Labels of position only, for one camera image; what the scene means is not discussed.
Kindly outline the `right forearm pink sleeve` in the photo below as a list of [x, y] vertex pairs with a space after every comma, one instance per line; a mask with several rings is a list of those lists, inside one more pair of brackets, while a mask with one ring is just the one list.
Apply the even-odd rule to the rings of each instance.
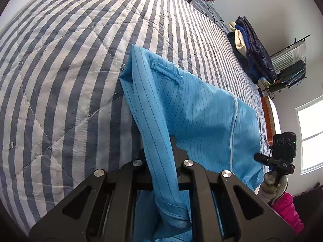
[[291, 194], [284, 193], [272, 205], [272, 209], [292, 227], [295, 235], [299, 235], [304, 229], [304, 224], [295, 209], [293, 198], [294, 197]]

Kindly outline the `right hand white glove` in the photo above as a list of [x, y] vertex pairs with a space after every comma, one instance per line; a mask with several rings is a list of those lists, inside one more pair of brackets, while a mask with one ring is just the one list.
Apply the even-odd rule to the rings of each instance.
[[274, 204], [287, 190], [288, 177], [283, 175], [279, 181], [277, 179], [277, 172], [267, 172], [259, 186], [257, 195], [266, 204]]

